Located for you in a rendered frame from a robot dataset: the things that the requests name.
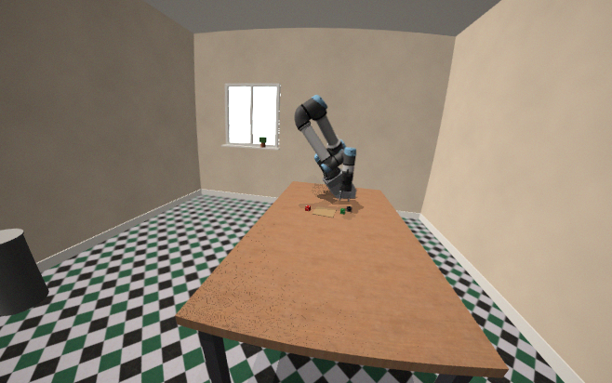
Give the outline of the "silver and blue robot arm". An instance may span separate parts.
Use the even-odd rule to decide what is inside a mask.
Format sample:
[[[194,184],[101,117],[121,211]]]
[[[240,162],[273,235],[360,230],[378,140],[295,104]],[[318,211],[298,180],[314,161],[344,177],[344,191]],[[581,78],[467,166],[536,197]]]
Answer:
[[[354,166],[356,149],[346,148],[343,140],[337,138],[331,124],[325,117],[326,109],[327,105],[323,99],[315,95],[296,109],[295,123],[315,151],[314,160],[323,171],[325,180],[331,180],[340,173],[339,165]],[[326,139],[327,148],[314,132],[310,122],[311,119],[318,124]]]

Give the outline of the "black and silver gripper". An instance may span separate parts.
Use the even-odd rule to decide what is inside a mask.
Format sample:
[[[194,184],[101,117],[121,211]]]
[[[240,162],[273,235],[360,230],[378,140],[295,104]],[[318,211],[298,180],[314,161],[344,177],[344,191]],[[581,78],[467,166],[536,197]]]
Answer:
[[[347,166],[347,165],[342,166],[341,185],[340,185],[339,192],[340,193],[341,191],[349,192],[348,202],[350,201],[350,193],[352,191],[351,184],[353,182],[353,171],[354,171],[354,166]]]

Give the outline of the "tan square mat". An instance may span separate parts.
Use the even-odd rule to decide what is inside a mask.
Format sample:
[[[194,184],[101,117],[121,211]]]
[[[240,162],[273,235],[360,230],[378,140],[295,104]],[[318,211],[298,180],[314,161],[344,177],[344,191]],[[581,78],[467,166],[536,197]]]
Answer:
[[[329,217],[329,218],[333,218],[335,213],[336,213],[336,209],[325,208],[325,207],[320,207],[320,206],[317,206],[313,211],[314,215],[324,216],[324,217]]]

